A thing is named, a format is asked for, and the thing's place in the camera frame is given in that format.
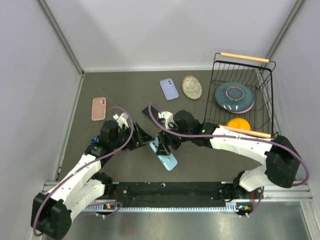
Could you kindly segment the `light blue phone case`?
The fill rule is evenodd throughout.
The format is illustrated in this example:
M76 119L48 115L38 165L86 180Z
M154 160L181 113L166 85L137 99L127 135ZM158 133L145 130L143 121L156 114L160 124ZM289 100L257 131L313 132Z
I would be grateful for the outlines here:
M154 153L157 152L158 145L159 145L159 141L157 138L149 143L149 146L151 147ZM161 163L163 164L163 166L167 171L172 171L178 164L177 159L172 153L170 155L156 155L156 156L161 161Z

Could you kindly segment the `teal-edged black phone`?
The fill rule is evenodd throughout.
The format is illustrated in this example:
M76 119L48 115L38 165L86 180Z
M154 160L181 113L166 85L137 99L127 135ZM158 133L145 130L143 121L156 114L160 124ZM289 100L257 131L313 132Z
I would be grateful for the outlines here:
M159 111L157 109L155 109L153 106L150 107L150 111L149 111L149 107L145 107L143 110L142 110L142 114L148 119L150 120L153 124L156 125L155 121L152 119L151 116L153 116L153 118L155 120L157 120L157 122L160 124L160 125L163 125L163 122L159 119Z

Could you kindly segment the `pink phone case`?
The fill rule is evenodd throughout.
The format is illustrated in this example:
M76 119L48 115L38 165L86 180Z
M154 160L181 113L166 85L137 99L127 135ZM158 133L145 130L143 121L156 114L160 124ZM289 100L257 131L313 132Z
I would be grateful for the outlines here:
M96 97L92 100L91 120L102 121L106 118L106 98Z

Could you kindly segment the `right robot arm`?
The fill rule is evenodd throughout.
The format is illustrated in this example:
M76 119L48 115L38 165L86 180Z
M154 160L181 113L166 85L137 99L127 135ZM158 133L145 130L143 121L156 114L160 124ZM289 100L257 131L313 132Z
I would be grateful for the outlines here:
M185 110L176 114L162 111L155 118L163 124L156 137L157 155L171 156L171 150L191 142L199 147L232 152L258 162L258 167L243 170L234 179L233 192L239 198L245 198L265 186L286 189L294 186L301 162L285 136L259 138L238 133L211 122L200 123Z

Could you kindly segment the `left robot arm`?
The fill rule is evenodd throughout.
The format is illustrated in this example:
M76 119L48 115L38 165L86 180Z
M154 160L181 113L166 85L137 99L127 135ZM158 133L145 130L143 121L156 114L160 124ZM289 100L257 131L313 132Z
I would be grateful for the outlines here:
M137 122L107 120L100 134L85 150L74 168L47 193L38 193L32 203L33 234L61 240L74 219L95 199L109 198L112 178L100 169L121 150L135 150L152 141Z

